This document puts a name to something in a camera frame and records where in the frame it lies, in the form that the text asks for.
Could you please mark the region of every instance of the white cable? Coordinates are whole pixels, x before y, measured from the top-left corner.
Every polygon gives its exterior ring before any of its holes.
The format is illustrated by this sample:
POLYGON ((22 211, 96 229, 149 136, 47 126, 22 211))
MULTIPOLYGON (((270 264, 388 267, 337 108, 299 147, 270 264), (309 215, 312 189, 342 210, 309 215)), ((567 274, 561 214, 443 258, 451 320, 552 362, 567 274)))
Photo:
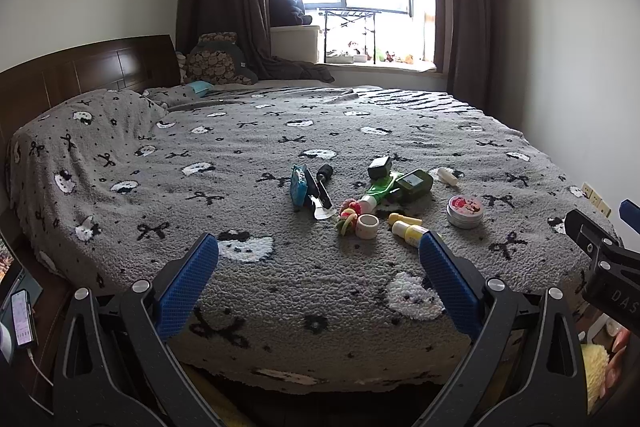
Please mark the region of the white cable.
POLYGON ((37 401, 33 396, 30 396, 29 398, 31 398, 31 400, 33 400, 34 404, 36 404, 38 407, 40 407, 41 409, 45 410, 46 412, 48 412, 50 415, 53 416, 53 413, 49 409, 44 407, 43 404, 41 404, 39 401, 37 401))
POLYGON ((33 353, 31 352, 31 349, 27 349, 27 354, 29 355, 29 360, 31 360, 31 363, 33 363, 33 367, 36 368, 36 371, 38 372, 38 374, 44 378, 51 387, 53 387, 53 382, 49 380, 49 378, 47 378, 47 375, 45 375, 40 368, 37 366, 36 361, 33 360, 33 353))

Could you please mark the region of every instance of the blue pillow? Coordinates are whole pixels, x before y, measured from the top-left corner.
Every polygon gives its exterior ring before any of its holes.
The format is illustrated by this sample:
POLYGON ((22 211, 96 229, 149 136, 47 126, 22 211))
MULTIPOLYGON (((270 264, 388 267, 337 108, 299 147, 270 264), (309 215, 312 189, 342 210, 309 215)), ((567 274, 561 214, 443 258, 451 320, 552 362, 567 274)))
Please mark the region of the blue pillow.
POLYGON ((214 89, 213 84, 209 84, 204 80, 196 80, 195 82, 190 82, 189 84, 187 84, 187 86, 191 87, 196 96, 199 96, 200 98, 205 96, 209 89, 214 89))

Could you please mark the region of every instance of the tape roll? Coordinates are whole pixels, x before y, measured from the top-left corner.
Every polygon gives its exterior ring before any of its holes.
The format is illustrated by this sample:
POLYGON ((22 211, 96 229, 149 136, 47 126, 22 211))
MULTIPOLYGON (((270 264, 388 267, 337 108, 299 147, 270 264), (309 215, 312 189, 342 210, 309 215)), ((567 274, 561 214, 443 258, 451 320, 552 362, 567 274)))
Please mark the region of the tape roll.
POLYGON ((362 214, 356 222, 356 235, 361 239, 373 239, 378 233, 380 220, 372 214, 362 214))

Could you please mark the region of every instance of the blue textured pad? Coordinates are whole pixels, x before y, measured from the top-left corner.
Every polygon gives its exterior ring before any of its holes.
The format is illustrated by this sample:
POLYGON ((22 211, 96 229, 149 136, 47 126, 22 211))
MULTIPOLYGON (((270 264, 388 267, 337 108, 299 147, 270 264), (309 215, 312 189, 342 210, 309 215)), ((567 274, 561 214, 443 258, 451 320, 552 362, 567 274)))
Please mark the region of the blue textured pad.
POLYGON ((624 200, 620 203, 620 219, 636 232, 640 233, 640 208, 632 201, 624 200))
POLYGON ((447 313, 460 333, 474 341, 482 331, 481 302, 465 282, 449 255, 433 237, 425 233, 418 248, 420 264, 440 296, 447 313))
POLYGON ((218 242, 207 234, 158 301, 156 331, 163 341, 182 331, 217 265, 218 242))

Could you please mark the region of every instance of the black metal table frame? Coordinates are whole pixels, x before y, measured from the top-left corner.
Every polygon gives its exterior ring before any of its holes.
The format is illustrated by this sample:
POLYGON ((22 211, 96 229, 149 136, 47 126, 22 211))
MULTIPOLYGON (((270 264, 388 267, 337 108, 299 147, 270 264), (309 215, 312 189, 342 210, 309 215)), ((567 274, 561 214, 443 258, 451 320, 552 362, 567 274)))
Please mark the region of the black metal table frame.
POLYGON ((324 63, 326 64, 326 36, 329 32, 327 27, 329 15, 334 17, 340 17, 344 20, 343 23, 338 26, 339 28, 344 28, 345 26, 358 22, 360 20, 364 20, 364 54, 367 55, 367 32, 373 34, 373 64, 376 63, 376 14, 382 13, 380 10, 372 10, 372 9, 331 9, 331 8, 321 8, 320 15, 324 15, 324 63), (367 28, 367 19, 373 19, 373 29, 370 30, 367 28))

